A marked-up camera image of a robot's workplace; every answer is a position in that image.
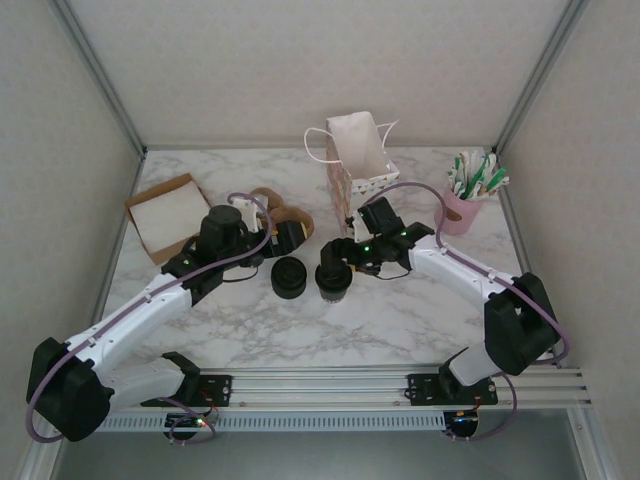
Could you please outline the brown pulp cup carrier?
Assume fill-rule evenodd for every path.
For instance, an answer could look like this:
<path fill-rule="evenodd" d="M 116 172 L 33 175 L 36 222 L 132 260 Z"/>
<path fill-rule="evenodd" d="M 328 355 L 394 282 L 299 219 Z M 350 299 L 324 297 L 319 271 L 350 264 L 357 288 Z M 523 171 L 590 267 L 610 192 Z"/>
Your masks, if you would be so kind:
<path fill-rule="evenodd" d="M 256 199 L 265 201 L 264 205 L 274 225 L 284 221 L 297 221 L 303 225 L 306 239 L 313 235 L 315 225 L 312 216 L 299 207 L 286 204 L 274 190 L 268 187 L 258 187 L 250 191 L 249 194 Z"/>

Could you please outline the black plastic cup lid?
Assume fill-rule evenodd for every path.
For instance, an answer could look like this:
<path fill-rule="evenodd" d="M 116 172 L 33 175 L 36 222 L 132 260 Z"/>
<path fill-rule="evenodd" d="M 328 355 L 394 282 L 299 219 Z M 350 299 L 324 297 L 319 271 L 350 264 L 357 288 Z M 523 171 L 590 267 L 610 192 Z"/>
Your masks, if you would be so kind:
<path fill-rule="evenodd" d="M 342 298 L 352 279 L 353 273 L 349 266 L 333 269 L 318 266 L 315 270 L 315 282 L 323 298 Z"/>

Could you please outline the patterned paper gift bag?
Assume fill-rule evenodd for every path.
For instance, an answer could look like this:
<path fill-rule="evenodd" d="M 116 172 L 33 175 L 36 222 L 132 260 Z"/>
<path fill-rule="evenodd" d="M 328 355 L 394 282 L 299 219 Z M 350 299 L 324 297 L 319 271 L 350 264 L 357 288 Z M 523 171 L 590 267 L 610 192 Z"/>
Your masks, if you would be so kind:
<path fill-rule="evenodd" d="M 399 170 L 386 152 L 387 137 L 395 124 L 377 124 L 368 111 L 335 116 L 325 128 L 310 127 L 303 134 L 309 157 L 325 166 L 327 184 L 341 233 L 349 237 L 345 219 L 374 194 L 392 185 Z M 324 136 L 325 156 L 308 149 L 312 133 Z"/>

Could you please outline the black cup lid stack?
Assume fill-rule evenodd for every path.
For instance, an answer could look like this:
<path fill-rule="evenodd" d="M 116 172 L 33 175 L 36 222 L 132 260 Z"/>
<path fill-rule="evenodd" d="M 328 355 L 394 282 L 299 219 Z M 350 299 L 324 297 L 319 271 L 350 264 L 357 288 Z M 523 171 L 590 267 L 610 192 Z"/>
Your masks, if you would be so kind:
<path fill-rule="evenodd" d="M 307 269 L 299 259 L 286 256 L 273 264 L 270 279 L 278 297 L 292 300 L 301 296 L 306 289 Z"/>

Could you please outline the white paper napkin stack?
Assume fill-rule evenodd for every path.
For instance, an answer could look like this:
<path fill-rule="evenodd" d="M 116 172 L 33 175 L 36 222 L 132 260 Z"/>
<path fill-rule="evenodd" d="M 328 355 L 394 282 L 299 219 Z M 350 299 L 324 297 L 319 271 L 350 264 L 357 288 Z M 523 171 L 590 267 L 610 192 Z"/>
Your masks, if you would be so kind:
<path fill-rule="evenodd" d="M 209 204 L 191 181 L 130 208 L 139 237 L 149 253 L 197 234 Z"/>

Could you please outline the brown cardboard napkin box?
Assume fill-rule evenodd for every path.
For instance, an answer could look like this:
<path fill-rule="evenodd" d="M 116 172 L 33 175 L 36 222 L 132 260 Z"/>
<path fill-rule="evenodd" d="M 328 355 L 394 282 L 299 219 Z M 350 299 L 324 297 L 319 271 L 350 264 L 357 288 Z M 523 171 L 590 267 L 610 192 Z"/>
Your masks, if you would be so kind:
<path fill-rule="evenodd" d="M 133 225 L 144 251 L 147 253 L 149 258 L 152 260 L 152 262 L 155 265 L 160 265 L 160 264 L 166 262 L 167 260 L 169 260 L 172 256 L 176 255 L 180 251 L 180 249 L 183 247 L 185 242 L 189 238 L 191 238 L 192 236 L 187 238 L 184 241 L 180 241 L 177 244 L 174 244 L 174 245 L 172 245 L 172 246 L 170 246 L 168 248 L 165 248 L 164 250 L 158 251 L 156 253 L 149 253 L 146 250 L 146 248 L 144 247 L 144 245 L 143 245 L 143 243 L 142 243 L 142 241 L 141 241 L 141 239 L 139 237 L 137 228 L 136 228 L 134 220 L 132 218 L 132 214 L 130 212 L 130 208 L 133 207 L 134 205 L 140 204 L 140 203 L 142 203 L 144 201 L 153 199 L 153 198 L 155 198 L 155 197 L 157 197 L 157 196 L 159 196 L 159 195 L 161 195 L 163 193 L 168 193 L 168 192 L 170 192 L 172 190 L 180 188 L 181 186 L 184 186 L 184 185 L 186 185 L 187 183 L 189 183 L 191 181 L 193 181 L 196 184 L 196 186 L 199 188 L 199 186 L 196 183 L 195 179 L 189 173 L 186 173 L 186 174 L 182 174 L 182 175 L 179 175 L 177 177 L 174 177 L 174 178 L 172 178 L 170 180 L 167 180 L 165 182 L 162 182 L 162 183 L 160 183 L 160 184 L 158 184 L 158 185 L 156 185 L 154 187 L 151 187 L 151 188 L 149 188 L 149 189 L 147 189 L 147 190 L 145 190 L 145 191 L 143 191 L 141 193 L 138 193 L 138 194 L 132 196 L 131 198 L 129 198 L 126 201 L 126 210 L 127 210 L 127 216 L 129 218 L 129 221 Z"/>

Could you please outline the pink stirrer holder cup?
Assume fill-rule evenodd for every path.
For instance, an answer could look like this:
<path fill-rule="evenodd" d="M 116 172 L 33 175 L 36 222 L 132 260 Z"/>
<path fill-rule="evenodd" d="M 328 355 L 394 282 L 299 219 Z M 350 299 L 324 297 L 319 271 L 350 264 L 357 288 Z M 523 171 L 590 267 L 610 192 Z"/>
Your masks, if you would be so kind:
<path fill-rule="evenodd" d="M 443 211 L 440 204 L 436 206 L 434 213 L 435 225 L 439 226 L 440 220 L 444 219 L 444 224 L 440 228 L 443 234 L 451 236 L 466 234 L 482 209 L 484 202 L 462 200 L 455 196 L 449 188 L 443 191 L 443 199 L 446 211 Z"/>

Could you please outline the small controller circuit board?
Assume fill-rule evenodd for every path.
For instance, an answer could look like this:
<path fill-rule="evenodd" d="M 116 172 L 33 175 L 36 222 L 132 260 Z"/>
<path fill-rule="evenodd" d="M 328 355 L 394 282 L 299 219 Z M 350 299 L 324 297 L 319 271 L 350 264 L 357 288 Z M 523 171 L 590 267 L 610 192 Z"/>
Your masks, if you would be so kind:
<path fill-rule="evenodd" d="M 455 410 L 444 412 L 445 424 L 451 429 L 454 424 L 465 424 L 478 421 L 476 410 Z"/>
<path fill-rule="evenodd" d="M 207 424 L 199 416 L 189 416 L 187 414 L 170 413 L 165 417 L 164 428 L 174 430 L 198 430 L 206 428 Z"/>

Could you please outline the thin aluminium wall rail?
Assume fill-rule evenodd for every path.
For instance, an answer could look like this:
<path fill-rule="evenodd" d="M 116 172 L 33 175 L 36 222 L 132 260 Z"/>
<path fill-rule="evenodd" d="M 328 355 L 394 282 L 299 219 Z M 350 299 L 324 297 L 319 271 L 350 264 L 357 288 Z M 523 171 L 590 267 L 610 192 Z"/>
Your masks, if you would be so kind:
<path fill-rule="evenodd" d="M 151 151 L 181 151 L 181 150 L 226 150 L 226 149 L 289 149 L 303 148 L 301 140 L 296 142 L 269 141 L 258 143 L 150 143 L 145 146 Z M 388 148 L 451 148 L 451 149 L 483 149 L 491 150 L 489 144 L 439 144 L 439 143 L 391 143 Z"/>

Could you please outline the aluminium table side rail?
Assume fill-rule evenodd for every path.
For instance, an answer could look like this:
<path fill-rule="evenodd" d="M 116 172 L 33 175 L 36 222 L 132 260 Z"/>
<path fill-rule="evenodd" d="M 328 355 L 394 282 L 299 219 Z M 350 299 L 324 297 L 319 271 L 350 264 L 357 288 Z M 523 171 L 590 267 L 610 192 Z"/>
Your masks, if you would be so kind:
<path fill-rule="evenodd" d="M 131 186 L 129 187 L 124 197 L 121 221 L 119 224 L 119 228 L 118 228 L 115 240 L 113 242 L 112 248 L 108 256 L 106 270 L 105 270 L 102 282 L 100 284 L 96 302 L 94 304 L 94 308 L 88 320 L 88 324 L 87 324 L 88 327 L 93 327 L 96 323 L 99 323 L 104 314 L 108 294 L 111 288 L 111 284 L 113 282 L 113 277 L 115 274 L 118 258 L 121 252 L 122 244 L 124 242 L 127 225 L 129 223 L 127 210 L 126 210 L 126 201 L 136 193 L 140 179 L 142 177 L 147 156 L 148 156 L 148 149 L 144 147 L 142 155 L 138 158 L 137 167 L 136 167 L 135 175 L 131 182 Z"/>
<path fill-rule="evenodd" d="M 505 216 L 505 220 L 510 232 L 520 269 L 523 273 L 533 272 L 532 264 L 525 247 L 524 236 L 522 234 L 514 204 L 510 195 L 510 186 L 511 185 L 501 187 L 498 192 L 498 196 L 501 202 L 503 214 Z M 562 360 L 554 360 L 552 362 L 552 358 L 556 356 L 557 347 L 558 345 L 552 347 L 551 350 L 543 355 L 542 360 L 539 360 L 542 362 L 540 365 L 554 365 L 558 368 L 561 368 Z"/>

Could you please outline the wide aluminium mounting rail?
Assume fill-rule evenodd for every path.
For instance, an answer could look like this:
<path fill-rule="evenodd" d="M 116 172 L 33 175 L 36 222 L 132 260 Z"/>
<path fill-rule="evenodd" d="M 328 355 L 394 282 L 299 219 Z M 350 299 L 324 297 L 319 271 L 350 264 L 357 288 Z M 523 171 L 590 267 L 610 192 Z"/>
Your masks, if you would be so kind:
<path fill-rule="evenodd" d="M 578 369 L 531 367 L 509 379 L 494 377 L 498 403 L 477 406 L 412 406 L 405 398 L 409 374 L 437 373 L 432 365 L 308 368 L 232 368 L 205 370 L 202 375 L 231 375 L 233 387 L 228 407 L 258 410 L 387 410 L 421 407 L 460 410 L 473 407 L 524 409 L 588 407 L 591 399 Z M 206 408 L 196 400 L 176 399 Z"/>

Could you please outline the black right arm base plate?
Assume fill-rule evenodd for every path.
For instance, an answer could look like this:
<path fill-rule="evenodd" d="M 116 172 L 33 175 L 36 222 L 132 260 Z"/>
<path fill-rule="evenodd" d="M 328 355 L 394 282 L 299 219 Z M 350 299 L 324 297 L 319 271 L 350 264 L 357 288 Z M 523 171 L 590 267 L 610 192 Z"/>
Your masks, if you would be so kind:
<path fill-rule="evenodd" d="M 498 403 L 496 386 L 490 378 L 464 386 L 453 376 L 439 373 L 409 374 L 404 396 L 412 406 L 493 406 Z"/>

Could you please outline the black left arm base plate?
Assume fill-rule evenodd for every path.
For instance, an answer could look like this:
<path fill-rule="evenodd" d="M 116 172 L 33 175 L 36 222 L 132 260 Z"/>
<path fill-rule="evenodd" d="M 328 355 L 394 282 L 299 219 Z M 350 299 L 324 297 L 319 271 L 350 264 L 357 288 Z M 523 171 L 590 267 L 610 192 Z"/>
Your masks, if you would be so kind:
<path fill-rule="evenodd" d="M 231 375 L 201 375 L 196 400 L 201 406 L 228 407 L 233 387 Z"/>

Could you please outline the aluminium frame post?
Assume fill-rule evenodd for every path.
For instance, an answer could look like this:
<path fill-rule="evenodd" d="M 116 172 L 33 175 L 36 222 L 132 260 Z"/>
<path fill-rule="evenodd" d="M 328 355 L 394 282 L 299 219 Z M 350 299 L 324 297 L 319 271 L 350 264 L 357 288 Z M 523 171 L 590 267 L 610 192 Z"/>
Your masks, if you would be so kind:
<path fill-rule="evenodd" d="M 590 0 L 567 0 L 492 145 L 491 151 L 498 157 L 504 154 L 516 135 L 589 3 Z"/>
<path fill-rule="evenodd" d="M 134 123 L 117 93 L 106 69 L 82 26 L 70 0 L 46 0 L 54 15 L 68 36 L 85 69 L 94 81 L 98 92 L 106 102 L 126 139 L 137 157 L 146 158 L 147 147 L 142 141 Z"/>

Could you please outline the aluminium lower frame bar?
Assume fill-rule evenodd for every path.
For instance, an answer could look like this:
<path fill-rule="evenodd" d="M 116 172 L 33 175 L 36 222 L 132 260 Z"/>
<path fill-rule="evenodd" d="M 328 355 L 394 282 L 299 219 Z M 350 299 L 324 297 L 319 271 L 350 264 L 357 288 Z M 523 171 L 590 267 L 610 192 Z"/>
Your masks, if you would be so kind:
<path fill-rule="evenodd" d="M 567 410 L 586 480 L 620 480 L 592 409 Z"/>
<path fill-rule="evenodd" d="M 27 449 L 16 480 L 50 480 L 62 443 L 32 441 Z"/>

